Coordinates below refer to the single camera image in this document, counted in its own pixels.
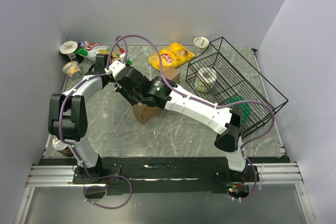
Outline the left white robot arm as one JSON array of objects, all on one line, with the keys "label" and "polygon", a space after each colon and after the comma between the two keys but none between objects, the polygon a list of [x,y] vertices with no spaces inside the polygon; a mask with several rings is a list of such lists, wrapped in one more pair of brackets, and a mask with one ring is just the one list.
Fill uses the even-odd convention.
[{"label": "left white robot arm", "polygon": [[75,175],[92,183],[104,179],[102,160],[88,137],[86,102],[113,79],[105,73],[108,55],[98,55],[82,80],[64,93],[50,97],[48,131],[64,143],[77,160]]}]

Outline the brown cardboard express box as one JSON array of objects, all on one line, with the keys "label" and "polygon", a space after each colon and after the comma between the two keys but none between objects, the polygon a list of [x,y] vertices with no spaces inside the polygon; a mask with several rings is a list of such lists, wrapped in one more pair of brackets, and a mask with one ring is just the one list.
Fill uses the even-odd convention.
[{"label": "brown cardboard express box", "polygon": [[[181,73],[174,67],[169,67],[163,71],[164,76],[176,84],[180,84]],[[162,111],[158,107],[149,107],[143,103],[137,103],[132,106],[135,119],[145,125],[151,118]]]}]

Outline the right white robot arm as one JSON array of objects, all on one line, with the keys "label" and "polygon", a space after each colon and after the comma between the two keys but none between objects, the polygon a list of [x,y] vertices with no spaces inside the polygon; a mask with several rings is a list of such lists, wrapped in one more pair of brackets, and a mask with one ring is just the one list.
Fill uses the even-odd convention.
[{"label": "right white robot arm", "polygon": [[220,108],[193,96],[173,81],[157,76],[152,80],[133,67],[120,62],[110,66],[107,73],[113,76],[115,90],[131,105],[142,103],[178,112],[195,119],[216,132],[215,146],[225,153],[230,177],[243,180],[247,174],[247,161],[241,153],[241,124],[243,111],[240,107]]}]

